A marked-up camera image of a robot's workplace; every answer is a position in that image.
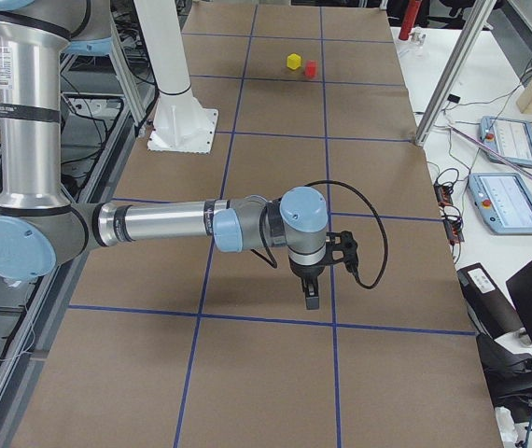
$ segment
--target red cylinder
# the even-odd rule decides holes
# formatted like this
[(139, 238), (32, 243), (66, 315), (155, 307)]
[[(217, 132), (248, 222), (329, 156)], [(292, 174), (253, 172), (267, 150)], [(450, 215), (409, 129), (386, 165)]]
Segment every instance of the red cylinder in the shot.
[(407, 11), (405, 11), (405, 17), (403, 18), (403, 24), (400, 26), (399, 39), (409, 39), (409, 33), (412, 31), (413, 24), (417, 18), (419, 7), (422, 5), (422, 0), (409, 0)]

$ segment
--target robotic arm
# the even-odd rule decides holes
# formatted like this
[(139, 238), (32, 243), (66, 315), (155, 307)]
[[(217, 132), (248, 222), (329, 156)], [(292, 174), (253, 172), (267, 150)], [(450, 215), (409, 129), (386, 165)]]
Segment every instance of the robotic arm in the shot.
[[(151, 10), (145, 2), (137, 3), (144, 23), (143, 16), (148, 20)], [(167, 1), (163, 6), (168, 17), (162, 17), (157, 26), (176, 28), (176, 33), (171, 31), (173, 45), (165, 47), (176, 53), (173, 57), (183, 58), (184, 67), (180, 63), (171, 77), (157, 76), (161, 100), (171, 102), (159, 103), (157, 118), (174, 115), (175, 110), (195, 117), (205, 143), (206, 111), (198, 109), (187, 87), (189, 74), (175, 4)], [(0, 0), (1, 276), (31, 280), (98, 247), (207, 235), (227, 252), (286, 245), (308, 309), (319, 306), (317, 277), (326, 266), (344, 262), (358, 280), (357, 244), (350, 232), (327, 233), (326, 202), (312, 188), (292, 189), (271, 202), (249, 196), (144, 206), (70, 203), (60, 182), (59, 57), (68, 48), (110, 51), (110, 33), (109, 0)], [(154, 63), (152, 48), (160, 46), (148, 42), (148, 48)], [(185, 105), (191, 105), (190, 112)], [(173, 121), (188, 122), (180, 117)], [(183, 131), (184, 137), (195, 132)], [(182, 140), (179, 133), (170, 140), (164, 134), (153, 137), (167, 146)], [(343, 256), (336, 259), (335, 252)]]

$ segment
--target small block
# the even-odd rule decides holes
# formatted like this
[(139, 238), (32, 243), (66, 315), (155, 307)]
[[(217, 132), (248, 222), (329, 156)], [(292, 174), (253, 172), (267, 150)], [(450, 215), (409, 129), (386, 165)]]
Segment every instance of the small block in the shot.
[(316, 61), (308, 61), (305, 64), (305, 75), (310, 79), (315, 77), (315, 75), (317, 74), (317, 67), (318, 64)]
[(291, 53), (287, 56), (287, 68), (297, 70), (301, 67), (301, 56), (296, 53)]

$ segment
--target white table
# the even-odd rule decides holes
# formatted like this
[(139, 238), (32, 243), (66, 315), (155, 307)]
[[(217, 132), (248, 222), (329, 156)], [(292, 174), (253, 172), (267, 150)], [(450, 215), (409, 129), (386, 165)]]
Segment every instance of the white table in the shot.
[[(426, 29), (424, 31), (426, 41), (422, 48), (398, 41), (399, 29), (392, 31), (396, 39), (401, 70), (409, 89), (413, 112), (416, 114), (416, 120), (419, 121), (421, 114), (418, 113), (426, 110), (427, 103), (458, 39), (459, 31)], [(518, 84), (518, 76), (513, 72), (492, 34), (482, 32), (451, 93), (461, 97), (461, 104), (487, 102), (510, 93)], [(461, 174), (460, 177), (465, 177), (467, 174), (466, 167), (452, 159), (448, 154), (449, 133), (443, 127), (451, 120), (477, 123), (484, 115), (499, 113), (503, 118), (532, 121), (532, 116), (521, 114), (515, 103), (523, 90), (524, 88), (520, 86), (512, 96), (498, 99), (491, 104), (460, 105), (449, 111), (448, 116), (441, 115), (436, 123), (438, 127), (434, 128), (424, 145), (427, 159), (439, 165), (441, 170), (449, 167), (457, 168)], [(478, 133), (477, 125), (457, 123), (456, 127), (471, 136)], [(457, 158), (467, 166), (472, 165), (477, 152), (476, 147), (453, 133), (452, 148), (452, 152)], [(505, 165), (489, 162), (483, 154), (479, 155), (472, 170), (473, 173), (511, 171), (512, 169)], [(437, 170), (432, 165), (430, 165), (430, 175), (432, 180), (437, 175)], [(442, 180), (450, 179), (451, 177), (448, 175)], [(532, 182), (525, 180), (525, 183), (532, 192)], [(509, 298), (506, 281), (532, 260), (532, 235), (494, 235), (483, 223), (473, 201), (464, 189), (465, 182), (459, 182), (453, 194), (455, 205), (463, 213), (463, 234), (465, 237), (456, 268), (459, 269), (480, 262), (505, 296)], [(510, 335), (500, 338), (499, 341), (514, 353), (528, 351)], [(520, 438), (525, 435), (524, 426), (518, 425)]]

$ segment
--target blue and white control panel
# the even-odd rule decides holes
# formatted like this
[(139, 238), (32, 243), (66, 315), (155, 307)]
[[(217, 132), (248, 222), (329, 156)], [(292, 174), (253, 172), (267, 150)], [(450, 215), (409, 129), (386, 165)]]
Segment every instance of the blue and white control panel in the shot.
[[(482, 117), (480, 140), (508, 161), (532, 168), (532, 128), (527, 121)], [(490, 161), (500, 163), (491, 154), (487, 156)]]
[(532, 234), (532, 195), (518, 174), (472, 174), (469, 191), (494, 233)]

